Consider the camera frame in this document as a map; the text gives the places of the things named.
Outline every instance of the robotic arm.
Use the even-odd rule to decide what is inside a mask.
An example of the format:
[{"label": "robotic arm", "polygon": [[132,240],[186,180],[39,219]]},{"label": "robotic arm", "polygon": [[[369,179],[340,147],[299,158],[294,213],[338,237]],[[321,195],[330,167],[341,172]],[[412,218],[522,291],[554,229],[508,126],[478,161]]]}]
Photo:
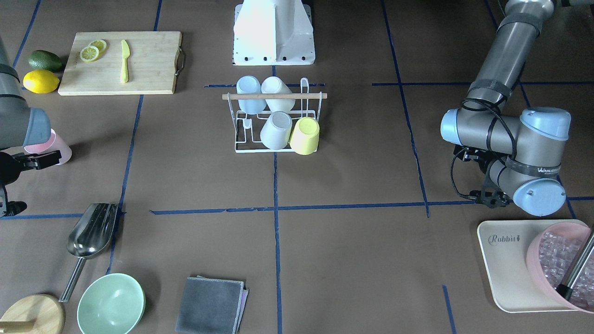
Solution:
[{"label": "robotic arm", "polygon": [[[582,4],[594,1],[560,3]],[[565,203],[565,189],[556,176],[570,114],[557,108],[529,108],[519,117],[501,115],[543,22],[556,6],[555,0],[509,0],[507,16],[461,108],[449,110],[441,121],[442,138],[456,144],[453,162],[477,161],[485,173],[480,191],[462,195],[456,189],[464,198],[498,207],[509,204],[512,196],[517,206],[535,216],[550,215]]]},{"label": "robotic arm", "polygon": [[[45,143],[51,135],[49,118],[42,109],[29,108],[21,96],[18,74],[9,65],[0,39],[0,150],[10,147]],[[18,178],[21,171],[56,165],[59,151],[43,155],[9,155],[0,152],[0,217],[14,216],[27,205],[8,201],[5,186]]]}]

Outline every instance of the cup drying rack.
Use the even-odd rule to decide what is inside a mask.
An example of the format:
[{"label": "cup drying rack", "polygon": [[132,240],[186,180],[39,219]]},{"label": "cup drying rack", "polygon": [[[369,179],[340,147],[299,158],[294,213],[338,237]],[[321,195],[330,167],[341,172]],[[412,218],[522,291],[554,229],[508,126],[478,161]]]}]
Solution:
[{"label": "cup drying rack", "polygon": [[[231,112],[231,120],[233,121],[233,128],[235,129],[234,149],[237,153],[262,153],[262,152],[294,152],[288,145],[284,149],[271,150],[262,144],[260,140],[260,131],[264,123],[272,114],[270,110],[264,110],[256,115],[246,114],[242,110],[234,111],[232,100],[254,100],[254,99],[295,99],[299,100],[299,109],[287,112],[291,120],[297,120],[302,117],[311,117],[319,122],[320,109],[322,107],[322,100],[327,98],[326,93],[310,93],[309,81],[307,78],[301,78],[299,83],[299,93],[288,94],[223,94],[223,100],[229,103],[229,111]],[[309,109],[309,100],[318,99],[318,110]]]}]

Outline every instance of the pink cup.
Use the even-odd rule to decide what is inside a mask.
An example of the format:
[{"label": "pink cup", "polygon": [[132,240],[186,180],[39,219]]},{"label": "pink cup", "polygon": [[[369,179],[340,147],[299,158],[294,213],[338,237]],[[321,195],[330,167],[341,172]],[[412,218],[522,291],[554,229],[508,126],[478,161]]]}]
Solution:
[{"label": "pink cup", "polygon": [[592,311],[584,310],[583,308],[577,307],[574,304],[565,300],[565,298],[563,298],[559,293],[557,293],[555,288],[553,288],[546,279],[545,274],[542,272],[541,261],[538,257],[538,253],[541,246],[541,239],[547,232],[559,235],[569,240],[578,239],[579,241],[584,242],[590,235],[590,229],[583,225],[571,222],[560,222],[549,226],[546,230],[537,235],[536,238],[534,238],[534,240],[532,241],[532,243],[530,243],[530,246],[528,247],[528,252],[526,253],[526,267],[535,285],[538,286],[538,288],[547,297],[558,302],[563,306],[572,308],[573,310],[594,314],[594,312]]},{"label": "pink cup", "polygon": [[63,141],[63,139],[61,139],[60,136],[58,136],[56,131],[54,131],[53,129],[52,129],[52,134],[49,136],[49,140],[46,141],[45,143],[35,144],[35,145],[27,145],[24,148],[25,148],[25,151],[27,151],[27,153],[35,153],[35,154],[42,154],[42,153],[48,153],[51,151],[59,150],[60,154],[62,155],[62,157],[60,158],[60,162],[58,163],[59,165],[65,164],[72,157],[72,150],[70,149],[70,147],[68,147],[68,145],[66,145],[66,143]]}]

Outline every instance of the towel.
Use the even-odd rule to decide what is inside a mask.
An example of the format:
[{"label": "towel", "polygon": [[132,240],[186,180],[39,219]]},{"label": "towel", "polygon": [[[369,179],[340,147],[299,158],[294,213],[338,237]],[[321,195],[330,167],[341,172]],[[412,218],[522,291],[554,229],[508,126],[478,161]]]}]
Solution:
[{"label": "towel", "polygon": [[189,334],[235,334],[244,283],[188,277],[175,331]]}]

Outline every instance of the bowl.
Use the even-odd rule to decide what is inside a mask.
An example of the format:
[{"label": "bowl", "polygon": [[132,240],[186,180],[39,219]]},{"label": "bowl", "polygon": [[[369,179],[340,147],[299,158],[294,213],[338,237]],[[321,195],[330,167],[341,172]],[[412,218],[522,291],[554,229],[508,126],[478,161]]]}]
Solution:
[{"label": "bowl", "polygon": [[563,298],[555,288],[551,286],[542,271],[541,260],[539,258],[539,250],[541,246],[541,239],[547,233],[550,232],[555,235],[559,235],[568,240],[579,240],[584,242],[590,235],[590,229],[586,226],[571,223],[571,222],[560,222],[549,226],[546,230],[536,236],[528,247],[526,253],[526,267],[530,273],[530,277],[536,284],[536,286],[550,299],[555,300],[559,304],[571,308],[573,310],[582,311],[586,313],[592,313],[592,311],[585,310],[574,304],[568,302]]},{"label": "bowl", "polygon": [[126,334],[144,313],[144,291],[123,273],[105,275],[84,291],[77,310],[83,334]]}]

